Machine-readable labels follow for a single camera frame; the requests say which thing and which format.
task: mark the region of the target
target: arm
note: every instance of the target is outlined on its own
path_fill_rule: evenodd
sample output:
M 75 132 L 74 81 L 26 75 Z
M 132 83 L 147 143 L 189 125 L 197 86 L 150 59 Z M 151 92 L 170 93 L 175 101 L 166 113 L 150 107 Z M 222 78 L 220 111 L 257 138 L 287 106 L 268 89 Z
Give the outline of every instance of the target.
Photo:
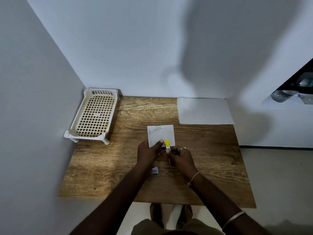
M 154 160 L 164 153 L 163 140 L 149 148 L 148 140 L 138 146 L 137 164 L 115 187 L 112 193 L 71 233 L 116 234 L 129 206 L 145 180 L 150 176 Z
M 175 166 L 186 181 L 189 182 L 198 172 L 189 150 L 185 148 L 182 149 L 182 147 L 179 146 L 171 147 L 171 151 L 167 149 L 166 154 L 170 160 L 175 163 Z M 194 177 L 190 188 L 199 196 L 221 227 L 223 227 L 232 216 L 241 211 L 227 195 L 201 174 L 197 174 Z M 224 228 L 224 232 L 226 234 L 241 235 L 270 234 L 247 214 L 242 214 L 227 224 Z

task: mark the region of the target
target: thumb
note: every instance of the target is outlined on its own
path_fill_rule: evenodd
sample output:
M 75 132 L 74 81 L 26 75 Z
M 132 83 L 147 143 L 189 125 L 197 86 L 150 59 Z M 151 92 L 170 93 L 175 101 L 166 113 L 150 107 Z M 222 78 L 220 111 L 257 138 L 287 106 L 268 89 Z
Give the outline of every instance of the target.
M 165 152 L 166 152 L 166 155 L 168 156 L 168 158 L 170 158 L 170 160 L 175 162 L 176 157 L 178 157 L 178 156 L 174 155 L 170 149 L 166 149 Z
M 161 139 L 160 141 L 158 141 L 155 145 L 153 145 L 151 148 L 153 151 L 157 152 L 163 145 L 164 140 Z

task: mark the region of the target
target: person's left arm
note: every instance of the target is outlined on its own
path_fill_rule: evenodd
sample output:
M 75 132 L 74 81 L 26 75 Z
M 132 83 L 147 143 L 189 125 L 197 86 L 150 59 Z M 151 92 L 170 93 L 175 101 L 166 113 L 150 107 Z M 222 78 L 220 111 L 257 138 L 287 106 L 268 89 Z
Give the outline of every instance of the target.
M 153 162 L 164 153 L 163 140 L 149 148 L 148 140 L 138 146 L 137 164 L 115 187 L 112 193 L 71 233 L 77 234 L 116 234 L 129 206 L 138 191 L 150 176 Z

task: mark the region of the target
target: person's right hand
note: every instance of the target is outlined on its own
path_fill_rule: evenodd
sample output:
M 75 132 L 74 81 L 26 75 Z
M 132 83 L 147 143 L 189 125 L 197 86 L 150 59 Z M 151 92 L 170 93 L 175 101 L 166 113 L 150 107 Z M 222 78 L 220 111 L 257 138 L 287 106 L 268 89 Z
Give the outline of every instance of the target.
M 171 150 L 166 149 L 166 154 L 175 163 L 176 168 L 187 182 L 198 172 L 188 149 L 173 146 Z

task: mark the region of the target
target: white paper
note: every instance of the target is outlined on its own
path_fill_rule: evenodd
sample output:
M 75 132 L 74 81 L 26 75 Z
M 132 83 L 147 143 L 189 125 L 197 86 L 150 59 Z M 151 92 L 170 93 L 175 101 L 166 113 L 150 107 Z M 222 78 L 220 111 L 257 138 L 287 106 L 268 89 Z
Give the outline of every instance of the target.
M 160 139 L 169 140 L 170 146 L 175 146 L 174 126 L 173 125 L 160 125 L 148 126 L 148 141 L 149 148 L 155 145 Z
M 177 98 L 180 124 L 234 124 L 226 99 Z

